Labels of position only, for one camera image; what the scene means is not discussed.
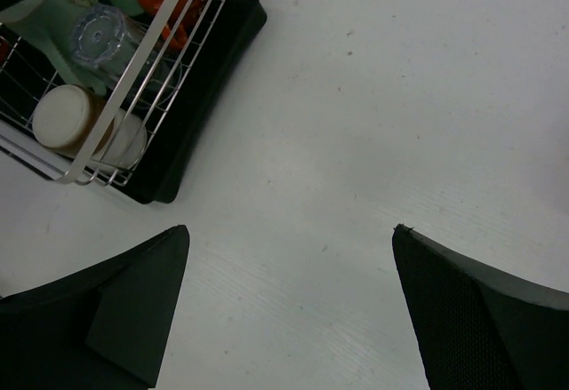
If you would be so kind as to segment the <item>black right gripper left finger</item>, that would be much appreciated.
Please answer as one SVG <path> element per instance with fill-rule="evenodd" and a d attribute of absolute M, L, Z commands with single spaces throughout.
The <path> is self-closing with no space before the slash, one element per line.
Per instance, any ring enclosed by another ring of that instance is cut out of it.
<path fill-rule="evenodd" d="M 189 252 L 184 225 L 1 299 L 3 389 L 156 387 Z"/>

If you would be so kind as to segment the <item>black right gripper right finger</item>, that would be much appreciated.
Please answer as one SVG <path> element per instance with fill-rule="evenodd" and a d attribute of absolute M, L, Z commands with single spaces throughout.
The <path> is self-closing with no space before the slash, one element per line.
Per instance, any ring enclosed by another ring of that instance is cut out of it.
<path fill-rule="evenodd" d="M 566 389 L 568 295 L 399 224 L 396 268 L 432 389 Z"/>

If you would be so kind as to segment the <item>white brown cup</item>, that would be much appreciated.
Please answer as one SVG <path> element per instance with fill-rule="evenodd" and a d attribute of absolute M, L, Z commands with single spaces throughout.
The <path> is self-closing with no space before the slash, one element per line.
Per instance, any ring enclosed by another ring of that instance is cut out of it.
<path fill-rule="evenodd" d="M 38 102 L 32 130 L 36 140 L 52 151 L 73 158 L 86 141 L 100 113 L 104 98 L 73 84 L 47 92 Z M 141 119 L 122 109 L 107 128 L 87 166 L 110 174 L 131 169 L 147 145 L 147 132 Z"/>

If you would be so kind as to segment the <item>clear glass cup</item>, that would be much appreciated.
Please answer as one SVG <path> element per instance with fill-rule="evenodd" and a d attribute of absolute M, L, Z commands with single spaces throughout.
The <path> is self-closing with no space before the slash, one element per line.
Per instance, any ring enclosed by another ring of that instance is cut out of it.
<path fill-rule="evenodd" d="M 145 36 L 145 29 L 118 8 L 96 4 L 84 12 L 68 39 L 72 60 L 88 69 L 113 90 L 127 69 L 134 53 Z M 174 94 L 182 69 L 175 67 L 174 59 L 165 52 L 159 56 L 163 41 L 157 40 L 126 98 L 132 100 L 140 86 L 141 110 L 149 109 L 153 98 L 159 95 L 159 107 L 164 107 Z"/>

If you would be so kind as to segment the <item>large green mug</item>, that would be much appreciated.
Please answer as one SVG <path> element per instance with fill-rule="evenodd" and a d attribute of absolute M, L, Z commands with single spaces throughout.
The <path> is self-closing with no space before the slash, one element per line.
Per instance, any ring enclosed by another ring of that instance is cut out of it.
<path fill-rule="evenodd" d="M 95 0 L 19 0 L 1 11 L 1 22 L 39 50 L 66 84 L 88 88 L 103 96 L 107 86 L 71 58 L 70 37 Z"/>

